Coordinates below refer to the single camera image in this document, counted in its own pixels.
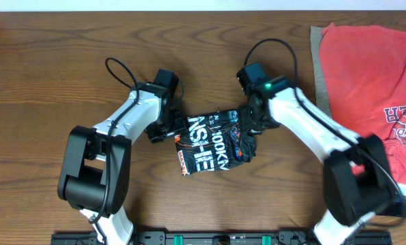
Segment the black orange-patterned jersey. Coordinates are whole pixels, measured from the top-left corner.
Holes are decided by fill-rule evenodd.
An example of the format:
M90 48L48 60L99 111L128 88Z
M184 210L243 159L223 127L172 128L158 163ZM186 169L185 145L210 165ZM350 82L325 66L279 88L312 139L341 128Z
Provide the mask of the black orange-patterned jersey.
M251 162L256 141L241 125L238 110L188 117L187 131L174 136L181 174L227 171Z

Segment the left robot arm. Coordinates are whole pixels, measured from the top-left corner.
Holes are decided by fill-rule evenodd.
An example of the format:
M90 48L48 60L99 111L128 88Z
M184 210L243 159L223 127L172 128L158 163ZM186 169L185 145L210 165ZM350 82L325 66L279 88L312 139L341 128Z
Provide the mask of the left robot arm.
M93 127L74 127L68 137L57 193L92 224L90 233L54 234L52 244L133 244L134 226L123 203L131 148L142 133L152 143L185 132L172 104L180 80L160 69L153 82L138 83L128 100Z

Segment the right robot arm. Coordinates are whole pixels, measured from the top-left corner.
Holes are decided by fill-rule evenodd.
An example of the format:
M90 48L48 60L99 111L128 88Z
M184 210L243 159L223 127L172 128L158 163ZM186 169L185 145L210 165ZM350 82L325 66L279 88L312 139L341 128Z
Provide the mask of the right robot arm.
M398 194L381 140L361 137L314 106L285 76L271 78L258 63L236 74L248 105L243 112L247 133L260 134L280 125L288 128L323 165L327 210L309 244L344 244Z

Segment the grey folded cloth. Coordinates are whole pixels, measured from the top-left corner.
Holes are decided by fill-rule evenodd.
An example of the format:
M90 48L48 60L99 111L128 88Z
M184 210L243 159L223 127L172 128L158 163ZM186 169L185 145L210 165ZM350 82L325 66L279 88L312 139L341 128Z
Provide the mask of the grey folded cloth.
M319 49L323 40L322 29L323 27L311 26L310 30L311 56L315 81L315 100L317 107L327 116L332 118L328 89L319 57Z

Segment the red printed t-shirt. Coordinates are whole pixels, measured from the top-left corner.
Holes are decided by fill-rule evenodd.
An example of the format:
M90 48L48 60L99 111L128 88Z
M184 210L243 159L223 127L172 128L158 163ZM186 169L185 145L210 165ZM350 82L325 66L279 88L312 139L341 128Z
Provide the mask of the red printed t-shirt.
M322 30L319 60L340 125L383 142L393 178L406 185L406 32L380 26Z

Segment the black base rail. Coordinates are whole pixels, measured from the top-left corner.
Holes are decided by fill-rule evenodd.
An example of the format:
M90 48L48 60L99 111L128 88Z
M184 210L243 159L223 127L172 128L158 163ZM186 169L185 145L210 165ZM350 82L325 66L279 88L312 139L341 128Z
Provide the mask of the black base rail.
M51 245L101 245L114 244L96 232L56 233L51 235ZM165 233L145 231L133 234L129 244L135 245L307 245L318 241L311 232L280 230L276 233Z

